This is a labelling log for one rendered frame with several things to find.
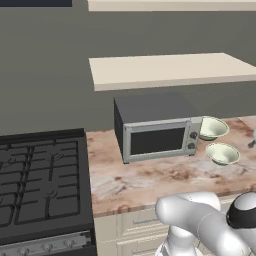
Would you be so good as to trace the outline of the pale green bowl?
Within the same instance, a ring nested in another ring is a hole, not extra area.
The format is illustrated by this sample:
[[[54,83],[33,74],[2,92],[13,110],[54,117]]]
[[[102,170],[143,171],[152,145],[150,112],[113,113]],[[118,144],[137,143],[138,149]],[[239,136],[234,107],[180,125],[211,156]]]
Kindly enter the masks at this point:
[[[212,141],[229,133],[229,126],[216,117],[205,116],[202,120],[199,138]]]
[[[237,163],[240,159],[240,152],[232,145],[225,143],[211,143],[205,151],[214,163],[221,166]]]

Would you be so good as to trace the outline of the dark glass oven door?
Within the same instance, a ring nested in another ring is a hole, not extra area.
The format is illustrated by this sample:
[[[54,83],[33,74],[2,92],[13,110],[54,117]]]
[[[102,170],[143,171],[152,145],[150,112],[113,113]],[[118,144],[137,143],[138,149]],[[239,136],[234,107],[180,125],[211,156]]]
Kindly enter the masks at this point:
[[[190,121],[125,125],[123,130],[123,161],[130,163],[149,159],[189,155]]]

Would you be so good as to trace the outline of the grey toaster oven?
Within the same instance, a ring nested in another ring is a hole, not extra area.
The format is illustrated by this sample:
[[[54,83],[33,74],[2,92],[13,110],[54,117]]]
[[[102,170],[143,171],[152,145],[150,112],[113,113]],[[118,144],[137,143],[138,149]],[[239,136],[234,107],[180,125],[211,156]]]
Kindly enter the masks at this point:
[[[190,121],[189,143],[197,148],[202,115],[182,95],[178,93],[154,93],[146,95],[118,96],[114,103],[114,130],[123,160],[123,130],[125,125],[141,126]],[[191,139],[191,132],[197,132],[197,138]]]

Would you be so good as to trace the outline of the cream drawer front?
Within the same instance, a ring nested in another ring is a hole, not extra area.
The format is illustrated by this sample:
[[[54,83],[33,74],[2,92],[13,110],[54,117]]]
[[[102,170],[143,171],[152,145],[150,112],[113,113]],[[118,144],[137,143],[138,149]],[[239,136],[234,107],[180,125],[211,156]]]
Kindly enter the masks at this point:
[[[157,218],[154,208],[123,213],[119,216],[119,234],[124,236],[132,233],[146,232],[148,230],[166,228],[166,225],[162,224],[159,220],[152,223],[145,223],[140,225],[133,225],[132,223],[132,220],[139,221],[152,218]]]
[[[117,256],[131,256],[131,251],[157,248],[165,241],[167,235],[142,237],[117,243]]]

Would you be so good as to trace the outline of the black gas hob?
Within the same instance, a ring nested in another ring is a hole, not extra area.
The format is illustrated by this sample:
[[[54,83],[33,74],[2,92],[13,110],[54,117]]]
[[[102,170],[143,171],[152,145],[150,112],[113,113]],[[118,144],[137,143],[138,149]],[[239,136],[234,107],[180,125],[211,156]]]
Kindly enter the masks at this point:
[[[82,129],[0,136],[0,256],[21,256],[21,248],[28,256],[97,256]]]

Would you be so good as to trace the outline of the dark range hood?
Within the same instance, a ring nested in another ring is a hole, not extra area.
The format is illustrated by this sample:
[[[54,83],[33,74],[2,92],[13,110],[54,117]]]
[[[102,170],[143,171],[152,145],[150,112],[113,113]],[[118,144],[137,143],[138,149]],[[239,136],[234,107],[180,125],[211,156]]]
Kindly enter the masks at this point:
[[[0,7],[72,7],[72,0],[0,0]]]

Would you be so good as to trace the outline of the cream wall shelf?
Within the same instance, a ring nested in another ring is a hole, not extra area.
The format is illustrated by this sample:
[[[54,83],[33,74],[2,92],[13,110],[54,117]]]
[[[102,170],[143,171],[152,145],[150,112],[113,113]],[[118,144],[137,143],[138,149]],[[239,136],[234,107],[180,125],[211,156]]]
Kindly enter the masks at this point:
[[[95,91],[256,81],[256,67],[226,53],[90,58]]]
[[[90,11],[256,11],[256,0],[87,0]]]

